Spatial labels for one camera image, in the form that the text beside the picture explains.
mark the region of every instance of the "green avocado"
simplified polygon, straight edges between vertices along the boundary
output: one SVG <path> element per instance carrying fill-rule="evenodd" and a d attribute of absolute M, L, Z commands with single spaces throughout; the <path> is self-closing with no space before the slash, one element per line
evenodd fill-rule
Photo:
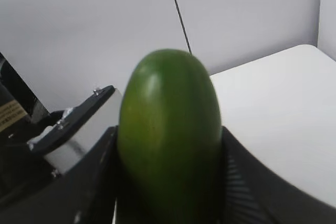
<path fill-rule="evenodd" d="M 220 120 L 197 58 L 173 49 L 147 55 L 121 105 L 117 223 L 215 223 Z"/>

